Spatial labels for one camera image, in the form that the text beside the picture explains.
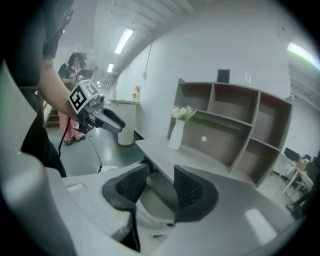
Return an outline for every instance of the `green floor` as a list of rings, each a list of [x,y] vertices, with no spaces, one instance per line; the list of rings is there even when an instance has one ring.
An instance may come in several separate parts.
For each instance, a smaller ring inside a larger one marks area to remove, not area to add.
[[[50,128],[47,130],[50,141],[58,150],[62,135],[59,128]],[[103,166],[128,166],[143,158],[143,153],[134,143],[131,146],[120,146],[117,142],[117,135],[94,128],[87,134],[85,140],[66,146],[61,146],[61,161],[67,176],[87,175],[97,172],[99,159],[88,139],[90,139],[100,158]]]

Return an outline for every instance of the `white wall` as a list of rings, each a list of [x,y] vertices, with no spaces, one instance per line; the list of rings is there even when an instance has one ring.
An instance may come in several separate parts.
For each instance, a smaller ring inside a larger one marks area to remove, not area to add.
[[[178,78],[215,81],[218,69],[231,69],[230,82],[280,97],[290,95],[287,45],[273,29],[264,0],[221,0],[167,25],[153,42],[147,78],[143,79],[149,47],[120,74],[117,99],[130,100],[142,86],[136,130],[145,138],[166,136]]]
[[[284,148],[312,158],[320,150],[320,113],[297,98],[293,101],[291,125]]]

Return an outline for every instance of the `ceiling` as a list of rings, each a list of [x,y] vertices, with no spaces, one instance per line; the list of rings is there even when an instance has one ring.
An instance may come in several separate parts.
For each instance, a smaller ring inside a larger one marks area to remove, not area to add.
[[[91,66],[102,76],[116,77],[153,39],[156,30],[177,16],[196,12],[216,0],[75,0],[74,16],[67,28],[68,38],[77,40],[83,52],[91,52]],[[294,18],[268,1],[274,29],[284,44],[293,42],[316,55],[313,42]],[[134,33],[121,54],[114,53],[125,30]],[[320,111],[320,72],[309,62],[287,53],[291,91]],[[112,74],[107,73],[114,64]]]
[[[113,63],[113,74],[117,75],[134,52],[143,50],[142,44],[151,42],[162,24],[212,2],[214,0],[109,0],[108,10],[101,14],[104,15],[103,34],[95,48],[96,62],[104,71]],[[134,33],[121,54],[116,54],[114,51],[125,28],[133,29]]]

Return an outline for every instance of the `pink pants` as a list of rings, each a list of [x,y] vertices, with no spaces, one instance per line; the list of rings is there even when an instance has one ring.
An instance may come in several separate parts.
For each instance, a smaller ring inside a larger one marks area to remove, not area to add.
[[[65,133],[69,117],[59,111],[58,111],[58,115],[59,115],[60,132],[63,135]],[[72,139],[73,137],[75,137],[75,139],[78,141],[82,137],[83,134],[81,132],[74,130],[74,128],[78,124],[79,124],[78,122],[72,119],[70,120],[68,130],[63,139],[64,141]]]

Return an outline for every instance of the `white flower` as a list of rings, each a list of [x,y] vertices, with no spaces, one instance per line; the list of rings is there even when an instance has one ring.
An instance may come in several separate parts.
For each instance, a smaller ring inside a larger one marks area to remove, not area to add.
[[[186,108],[181,108],[180,110],[179,110],[179,114],[181,115],[181,116],[184,116],[185,114],[187,114],[187,109]]]
[[[171,115],[175,119],[179,119],[182,121],[188,121],[194,114],[196,113],[190,106],[187,107],[178,107],[174,106]]]
[[[173,118],[176,118],[176,119],[180,118],[179,108],[178,108],[177,106],[175,106],[175,107],[172,109],[171,114],[172,114],[172,117],[173,117]]]

